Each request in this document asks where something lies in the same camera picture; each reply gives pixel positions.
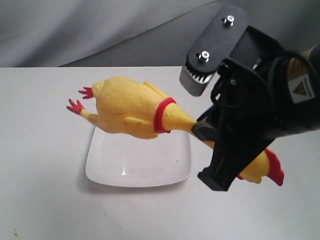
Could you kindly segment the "black robot arm with label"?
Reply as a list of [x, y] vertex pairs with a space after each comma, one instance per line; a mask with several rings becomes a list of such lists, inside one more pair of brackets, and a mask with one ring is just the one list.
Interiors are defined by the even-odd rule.
[[193, 132], [219, 145], [259, 143], [320, 127], [320, 48], [287, 50], [223, 6], [187, 52], [179, 81], [200, 96], [213, 79], [212, 106]]

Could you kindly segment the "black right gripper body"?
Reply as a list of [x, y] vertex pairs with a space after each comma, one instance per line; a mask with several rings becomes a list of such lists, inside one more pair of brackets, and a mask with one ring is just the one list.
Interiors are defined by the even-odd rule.
[[179, 81], [189, 94], [199, 97], [227, 60], [252, 69], [259, 60], [282, 50], [277, 40], [249, 25], [242, 8], [227, 5], [188, 50]]

